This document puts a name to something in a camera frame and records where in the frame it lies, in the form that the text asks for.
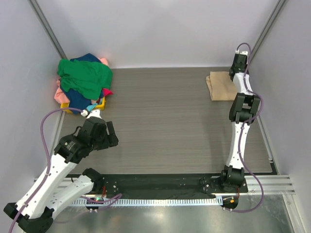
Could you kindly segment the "yellow plastic bin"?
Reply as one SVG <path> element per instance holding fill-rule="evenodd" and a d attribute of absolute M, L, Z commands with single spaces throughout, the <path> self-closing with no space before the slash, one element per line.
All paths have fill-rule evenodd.
<path fill-rule="evenodd" d="M 105 103 L 106 103 L 106 100 L 105 100 L 105 97 L 103 97 L 102 99 L 100 99 L 99 104 L 97 104 L 93 108 L 93 110 L 95 110 L 95 109 L 104 110 L 105 109 Z M 62 104 L 60 104 L 60 108 L 68 108 L 68 107 L 69 107 L 69 103 L 62 103 Z"/>

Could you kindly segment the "beige t shirt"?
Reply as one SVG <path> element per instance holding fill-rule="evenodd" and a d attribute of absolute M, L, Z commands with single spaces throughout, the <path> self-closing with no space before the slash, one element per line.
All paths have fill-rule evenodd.
<path fill-rule="evenodd" d="M 206 77 L 212 101 L 233 101 L 237 88 L 231 81 L 228 71 L 213 71 Z"/>

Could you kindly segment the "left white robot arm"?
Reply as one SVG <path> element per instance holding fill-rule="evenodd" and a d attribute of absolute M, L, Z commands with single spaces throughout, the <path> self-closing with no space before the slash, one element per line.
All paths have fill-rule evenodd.
<path fill-rule="evenodd" d="M 72 134 L 62 137 L 48 165 L 31 189 L 17 202 L 6 204 L 4 212 L 26 233 L 45 233 L 55 218 L 74 200 L 98 194 L 104 186 L 102 174 L 92 168 L 66 188 L 56 192 L 63 179 L 94 150 L 115 147 L 119 140 L 111 121 L 91 116 Z"/>

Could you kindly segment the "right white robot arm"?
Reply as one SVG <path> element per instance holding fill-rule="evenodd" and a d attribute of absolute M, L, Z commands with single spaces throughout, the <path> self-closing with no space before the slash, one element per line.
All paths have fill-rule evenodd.
<path fill-rule="evenodd" d="M 260 97 L 251 88 L 247 65 L 248 52 L 236 50 L 229 69 L 230 79 L 237 88 L 229 111 L 232 138 L 229 157 L 219 179 L 219 186 L 225 192 L 235 192 L 244 185 L 246 139 L 261 102 Z"/>

